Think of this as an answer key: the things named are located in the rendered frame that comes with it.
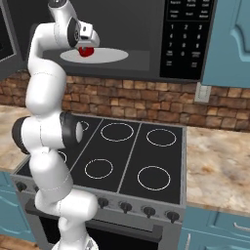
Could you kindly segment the black oven door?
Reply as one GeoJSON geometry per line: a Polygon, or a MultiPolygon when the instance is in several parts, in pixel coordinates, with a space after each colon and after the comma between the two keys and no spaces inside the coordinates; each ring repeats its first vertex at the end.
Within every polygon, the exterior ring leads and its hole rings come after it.
{"type": "MultiPolygon", "coordinates": [[[[59,220],[35,217],[38,219],[38,225],[35,229],[41,227],[43,231],[41,236],[44,241],[38,240],[39,247],[42,250],[52,250],[52,247],[58,243],[61,237],[58,229],[59,220]]],[[[158,250],[160,242],[141,240],[99,229],[90,229],[87,227],[86,229],[90,236],[97,242],[99,250],[158,250]]]]}

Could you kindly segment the red mug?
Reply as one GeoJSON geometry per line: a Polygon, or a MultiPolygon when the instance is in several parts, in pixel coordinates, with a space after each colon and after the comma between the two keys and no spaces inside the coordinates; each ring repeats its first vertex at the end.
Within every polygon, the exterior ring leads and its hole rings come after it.
{"type": "Polygon", "coordinates": [[[88,58],[94,54],[95,50],[93,47],[79,47],[78,52],[81,57],[88,58]]]}

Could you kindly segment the blue base cupboard door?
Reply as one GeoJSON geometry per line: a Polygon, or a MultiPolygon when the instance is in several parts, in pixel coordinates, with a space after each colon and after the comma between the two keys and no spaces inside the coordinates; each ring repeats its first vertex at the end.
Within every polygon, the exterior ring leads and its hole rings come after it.
{"type": "Polygon", "coordinates": [[[178,250],[185,250],[188,233],[191,240],[188,250],[250,250],[250,242],[217,236],[211,233],[182,229],[178,250]]]}

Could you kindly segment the blue base cupboard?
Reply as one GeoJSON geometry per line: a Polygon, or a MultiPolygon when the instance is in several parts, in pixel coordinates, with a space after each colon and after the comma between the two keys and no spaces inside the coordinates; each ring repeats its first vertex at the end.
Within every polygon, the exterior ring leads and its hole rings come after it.
{"type": "Polygon", "coordinates": [[[0,171],[0,234],[35,242],[8,172],[0,171]]]}

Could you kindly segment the blue drawer front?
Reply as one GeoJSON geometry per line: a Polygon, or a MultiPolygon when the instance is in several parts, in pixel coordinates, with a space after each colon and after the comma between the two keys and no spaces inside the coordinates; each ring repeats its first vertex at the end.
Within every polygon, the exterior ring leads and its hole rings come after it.
{"type": "Polygon", "coordinates": [[[183,228],[250,242],[250,232],[236,229],[233,226],[234,222],[239,226],[250,228],[250,217],[188,207],[183,228]]]}

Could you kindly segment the black and silver stove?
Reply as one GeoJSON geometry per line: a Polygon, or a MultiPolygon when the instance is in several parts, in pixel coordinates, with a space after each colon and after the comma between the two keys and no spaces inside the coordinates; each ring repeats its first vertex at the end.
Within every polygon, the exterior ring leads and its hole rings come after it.
{"type": "MultiPolygon", "coordinates": [[[[182,222],[187,205],[186,142],[183,126],[144,123],[138,121],[74,115],[83,129],[78,146],[61,148],[58,154],[66,164],[75,189],[102,197],[108,205],[92,220],[114,223],[135,229],[162,226],[158,250],[178,250],[182,222]],[[120,208],[128,202],[127,214],[120,208]],[[145,207],[155,210],[148,218],[145,207]],[[167,218],[173,211],[180,215],[174,224],[167,218]]],[[[27,214],[24,206],[35,200],[38,186],[29,170],[30,155],[12,176],[18,198],[28,219],[35,240],[44,241],[35,216],[27,214]],[[17,182],[26,184],[19,192],[17,182]]]]}

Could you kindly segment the black microwave oven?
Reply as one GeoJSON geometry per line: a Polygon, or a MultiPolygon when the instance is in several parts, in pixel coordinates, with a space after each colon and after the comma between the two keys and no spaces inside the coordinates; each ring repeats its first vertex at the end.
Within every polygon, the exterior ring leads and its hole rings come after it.
{"type": "MultiPolygon", "coordinates": [[[[202,78],[214,0],[69,0],[77,17],[97,31],[98,48],[125,51],[119,62],[78,63],[61,58],[62,49],[44,57],[77,76],[152,81],[202,78]]],[[[25,69],[35,28],[54,19],[49,0],[7,0],[22,63],[0,62],[0,79],[25,69]]]]}

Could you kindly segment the black microwave door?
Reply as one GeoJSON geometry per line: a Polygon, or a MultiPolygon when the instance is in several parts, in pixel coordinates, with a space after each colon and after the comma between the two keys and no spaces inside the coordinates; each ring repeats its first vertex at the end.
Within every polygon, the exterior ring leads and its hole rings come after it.
{"type": "Polygon", "coordinates": [[[22,63],[21,50],[7,0],[0,0],[0,63],[22,63]]]}

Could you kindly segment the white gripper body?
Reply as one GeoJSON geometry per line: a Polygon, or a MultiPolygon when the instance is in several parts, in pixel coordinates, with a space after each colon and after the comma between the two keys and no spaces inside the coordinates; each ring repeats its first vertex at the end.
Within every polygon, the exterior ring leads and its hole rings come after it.
{"type": "Polygon", "coordinates": [[[99,47],[100,37],[95,30],[81,31],[77,46],[78,47],[99,47]]]}

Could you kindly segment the white wall socket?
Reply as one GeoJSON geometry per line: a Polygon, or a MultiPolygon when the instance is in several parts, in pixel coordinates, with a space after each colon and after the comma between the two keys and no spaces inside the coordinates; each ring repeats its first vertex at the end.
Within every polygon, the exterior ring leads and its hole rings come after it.
{"type": "Polygon", "coordinates": [[[211,86],[203,86],[200,82],[198,82],[196,84],[194,101],[196,103],[207,104],[210,99],[211,89],[211,86]]]}

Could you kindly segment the grey microwave turntable plate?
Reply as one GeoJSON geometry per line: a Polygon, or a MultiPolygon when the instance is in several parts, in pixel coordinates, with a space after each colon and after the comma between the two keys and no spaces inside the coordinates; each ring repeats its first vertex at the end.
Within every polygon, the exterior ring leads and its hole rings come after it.
{"type": "Polygon", "coordinates": [[[114,63],[125,60],[128,56],[125,51],[111,48],[95,48],[89,57],[82,57],[77,50],[61,53],[61,58],[71,63],[114,63]]]}

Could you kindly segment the blue wall cupboard door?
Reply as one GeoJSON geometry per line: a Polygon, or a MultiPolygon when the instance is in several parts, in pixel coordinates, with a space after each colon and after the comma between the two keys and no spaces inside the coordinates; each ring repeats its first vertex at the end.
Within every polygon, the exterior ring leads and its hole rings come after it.
{"type": "Polygon", "coordinates": [[[250,0],[218,0],[203,85],[250,88],[250,0]]]}

